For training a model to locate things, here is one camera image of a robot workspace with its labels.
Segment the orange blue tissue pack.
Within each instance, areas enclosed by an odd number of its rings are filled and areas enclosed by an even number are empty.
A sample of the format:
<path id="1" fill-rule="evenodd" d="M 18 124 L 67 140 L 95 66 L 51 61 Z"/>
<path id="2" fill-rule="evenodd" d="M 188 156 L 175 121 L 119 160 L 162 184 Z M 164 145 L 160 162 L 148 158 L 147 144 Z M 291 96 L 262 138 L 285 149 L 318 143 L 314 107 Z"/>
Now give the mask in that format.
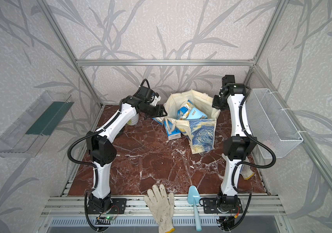
<path id="1" fill-rule="evenodd" d="M 183 102 L 177 112 L 178 120 L 207 119 L 207 115 L 200 111 L 190 100 Z"/>
<path id="2" fill-rule="evenodd" d="M 157 123 L 159 123 L 160 125 L 164 124 L 165 118 L 164 117 L 153 117 L 152 118 L 154 121 L 156 121 Z"/>

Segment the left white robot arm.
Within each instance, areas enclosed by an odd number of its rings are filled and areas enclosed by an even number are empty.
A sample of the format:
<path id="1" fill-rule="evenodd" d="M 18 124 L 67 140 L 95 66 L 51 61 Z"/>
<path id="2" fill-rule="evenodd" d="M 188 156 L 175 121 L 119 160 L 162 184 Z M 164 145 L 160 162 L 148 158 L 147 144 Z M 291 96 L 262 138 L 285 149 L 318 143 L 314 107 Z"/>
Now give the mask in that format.
<path id="1" fill-rule="evenodd" d="M 89 154 L 96 165 L 94 178 L 94 191 L 89 196 L 91 203 L 100 208 L 111 200 L 110 169 L 116 158 L 116 149 L 113 141 L 125 125 L 139 113 L 150 117 L 164 117 L 167 115 L 163 106 L 157 103 L 161 100 L 158 93 L 146 86 L 140 87 L 137 92 L 120 101 L 117 112 L 99 129 L 87 135 L 86 140 Z"/>

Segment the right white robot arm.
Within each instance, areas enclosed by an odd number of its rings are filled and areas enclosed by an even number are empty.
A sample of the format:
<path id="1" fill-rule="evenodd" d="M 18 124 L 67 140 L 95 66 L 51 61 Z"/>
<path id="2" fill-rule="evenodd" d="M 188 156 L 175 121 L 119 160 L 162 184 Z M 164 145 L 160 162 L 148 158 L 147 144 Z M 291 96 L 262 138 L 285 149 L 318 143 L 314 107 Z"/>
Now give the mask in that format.
<path id="1" fill-rule="evenodd" d="M 247 90 L 243 83 L 237 83 L 234 75 L 222 78 L 222 87 L 214 96 L 212 107 L 219 110 L 229 110 L 232 123 L 231 137 L 223 143 L 223 159 L 226 160 L 225 174 L 217 196 L 218 204 L 233 205 L 238 199 L 235 190 L 242 168 L 240 162 L 252 152 L 256 143 L 252 136 L 246 113 Z"/>

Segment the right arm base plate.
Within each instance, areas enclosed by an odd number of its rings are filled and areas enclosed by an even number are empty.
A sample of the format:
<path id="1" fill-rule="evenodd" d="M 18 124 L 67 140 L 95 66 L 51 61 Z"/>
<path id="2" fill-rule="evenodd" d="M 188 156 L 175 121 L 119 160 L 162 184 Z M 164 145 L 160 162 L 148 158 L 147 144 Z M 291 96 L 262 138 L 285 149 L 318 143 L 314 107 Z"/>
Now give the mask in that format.
<path id="1" fill-rule="evenodd" d="M 200 205 L 203 207 L 205 214 L 231 214 L 236 215 L 237 213 L 242 214 L 243 208 L 240 199 L 236 204 L 224 205 L 221 204 L 218 207 L 216 198 L 203 197 L 200 200 Z"/>

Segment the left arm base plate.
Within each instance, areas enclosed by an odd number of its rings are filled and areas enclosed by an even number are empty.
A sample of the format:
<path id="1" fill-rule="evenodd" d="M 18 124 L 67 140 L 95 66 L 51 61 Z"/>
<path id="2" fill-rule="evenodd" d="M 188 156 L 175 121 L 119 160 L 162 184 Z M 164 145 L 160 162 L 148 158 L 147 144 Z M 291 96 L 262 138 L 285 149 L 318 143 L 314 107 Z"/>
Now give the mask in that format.
<path id="1" fill-rule="evenodd" d="M 125 198 L 114 198 L 105 204 L 105 207 L 99 208 L 93 204 L 92 201 L 88 201 L 87 213 L 92 214 L 114 214 L 122 215 L 125 213 L 127 199 Z"/>

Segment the orange blue tissue pack back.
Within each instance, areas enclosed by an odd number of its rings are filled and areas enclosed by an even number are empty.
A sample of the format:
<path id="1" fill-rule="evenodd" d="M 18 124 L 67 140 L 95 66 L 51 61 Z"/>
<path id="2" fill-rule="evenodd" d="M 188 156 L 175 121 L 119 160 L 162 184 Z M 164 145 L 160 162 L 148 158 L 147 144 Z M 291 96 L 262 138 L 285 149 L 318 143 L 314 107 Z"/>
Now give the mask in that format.
<path id="1" fill-rule="evenodd" d="M 153 117 L 152 118 L 154 121 L 156 121 L 157 123 L 159 123 L 160 125 L 164 124 L 165 118 L 164 117 Z"/>

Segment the canvas bag with blue painting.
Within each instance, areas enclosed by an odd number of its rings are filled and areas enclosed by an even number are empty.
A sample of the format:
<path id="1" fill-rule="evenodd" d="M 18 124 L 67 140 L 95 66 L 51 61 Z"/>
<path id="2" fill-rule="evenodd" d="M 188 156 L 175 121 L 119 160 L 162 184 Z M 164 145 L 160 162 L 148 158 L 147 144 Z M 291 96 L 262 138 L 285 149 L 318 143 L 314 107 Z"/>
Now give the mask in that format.
<path id="1" fill-rule="evenodd" d="M 190 100 L 200 111 L 207 115 L 207 119 L 197 120 L 178 120 L 177 112 L 183 102 Z M 209 152 L 214 149 L 215 129 L 220 110 L 212 107 L 213 98 L 206 93 L 195 90 L 183 93 L 171 94 L 164 108 L 170 121 L 176 123 L 180 130 L 189 141 L 193 154 Z"/>

